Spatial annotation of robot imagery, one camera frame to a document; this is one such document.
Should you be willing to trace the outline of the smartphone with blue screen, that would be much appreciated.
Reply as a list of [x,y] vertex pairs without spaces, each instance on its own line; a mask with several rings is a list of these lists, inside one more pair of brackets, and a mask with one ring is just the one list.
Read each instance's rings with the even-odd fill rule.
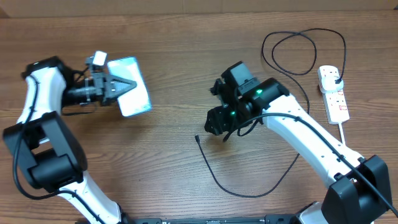
[[149,92],[135,57],[125,57],[107,63],[109,73],[116,77],[114,89],[119,109],[124,117],[145,113],[152,109]]

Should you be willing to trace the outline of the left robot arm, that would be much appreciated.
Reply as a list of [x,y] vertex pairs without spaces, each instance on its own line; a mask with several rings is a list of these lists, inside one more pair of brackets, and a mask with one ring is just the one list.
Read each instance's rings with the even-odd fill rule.
[[125,117],[150,110],[149,95],[137,60],[107,61],[97,52],[84,70],[74,70],[53,56],[29,64],[22,73],[28,86],[17,123],[3,132],[13,156],[16,186],[25,177],[45,197],[70,202],[89,223],[131,223],[129,215],[108,198],[88,172],[85,152],[63,121],[67,106],[109,106],[117,102]]

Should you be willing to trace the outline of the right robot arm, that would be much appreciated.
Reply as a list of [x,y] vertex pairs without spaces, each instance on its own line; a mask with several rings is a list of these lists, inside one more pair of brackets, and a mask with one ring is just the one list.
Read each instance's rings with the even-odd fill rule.
[[226,139],[259,122],[285,139],[315,170],[327,193],[299,212],[267,215],[266,223],[372,223],[392,205],[387,164],[339,142],[275,78],[260,82],[239,61],[210,88],[221,106],[208,111],[205,131]]

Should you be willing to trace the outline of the white charger plug adapter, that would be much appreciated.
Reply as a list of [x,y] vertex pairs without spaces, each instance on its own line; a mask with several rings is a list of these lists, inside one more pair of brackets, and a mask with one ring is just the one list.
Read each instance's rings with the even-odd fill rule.
[[333,93],[343,89],[344,81],[338,77],[321,76],[319,86],[322,93]]

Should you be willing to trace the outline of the white power strip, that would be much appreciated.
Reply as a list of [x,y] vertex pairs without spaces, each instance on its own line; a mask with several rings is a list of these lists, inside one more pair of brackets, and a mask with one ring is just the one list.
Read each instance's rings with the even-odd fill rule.
[[[323,65],[319,67],[317,73],[319,82],[321,76],[340,78],[338,69],[331,65]],[[349,120],[349,112],[343,89],[333,93],[322,93],[322,96],[325,105],[326,116],[330,124],[340,124]]]

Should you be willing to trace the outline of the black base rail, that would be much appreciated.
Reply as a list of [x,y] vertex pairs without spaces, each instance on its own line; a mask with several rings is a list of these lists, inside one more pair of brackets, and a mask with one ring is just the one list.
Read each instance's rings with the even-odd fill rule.
[[122,223],[132,224],[327,224],[321,210],[320,202],[313,202],[296,214],[272,214],[264,217],[234,218],[125,218]]

